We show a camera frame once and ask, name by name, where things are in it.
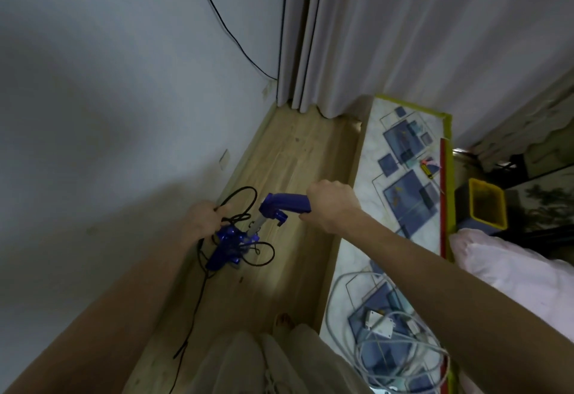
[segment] white wall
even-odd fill
[[[276,77],[283,0],[213,1]],[[267,84],[207,0],[0,0],[0,391],[142,242],[217,198]]]

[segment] person's left hand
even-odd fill
[[[222,218],[229,215],[231,206],[226,204],[217,208],[210,201],[200,201],[191,205],[181,222],[183,243],[192,245],[201,238],[210,237],[215,231],[219,231]]]

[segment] person's right hand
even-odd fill
[[[299,218],[330,234],[340,234],[345,217],[361,210],[353,189],[339,181],[324,179],[312,183],[307,189],[307,197],[311,212],[300,214]]]

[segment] hand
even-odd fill
[[[229,215],[231,205],[226,204],[222,207],[210,201],[200,201],[191,205],[185,217],[181,222],[181,235],[183,243],[190,246],[197,240],[210,237],[216,231],[219,231],[222,219]]]
[[[312,183],[307,189],[307,197],[311,203],[311,212],[300,214],[299,218],[330,234],[340,234],[345,217],[361,211],[353,189],[339,181],[324,179]]]

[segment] foot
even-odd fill
[[[287,340],[289,333],[295,328],[295,323],[287,314],[283,312],[282,314],[277,314],[275,316],[275,323],[273,324],[273,329],[271,331],[271,335],[275,338],[275,341],[279,343],[281,347]]]

